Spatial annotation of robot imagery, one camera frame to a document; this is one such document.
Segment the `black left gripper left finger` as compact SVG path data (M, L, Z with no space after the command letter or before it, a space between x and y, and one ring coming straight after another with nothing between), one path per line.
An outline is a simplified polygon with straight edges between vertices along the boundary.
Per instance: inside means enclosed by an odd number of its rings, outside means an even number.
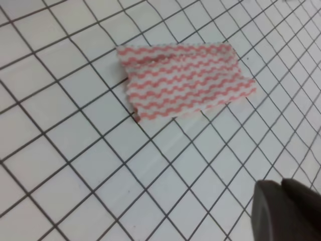
M270 180L255 184L251 226L254 240L320 240L320 226L312 226L281 183Z

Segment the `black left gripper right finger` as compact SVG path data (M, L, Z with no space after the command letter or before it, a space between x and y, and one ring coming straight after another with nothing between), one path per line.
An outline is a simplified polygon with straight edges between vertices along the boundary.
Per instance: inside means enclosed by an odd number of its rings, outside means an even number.
M295 179L283 179L281 187L312 226L320 226L320 194Z

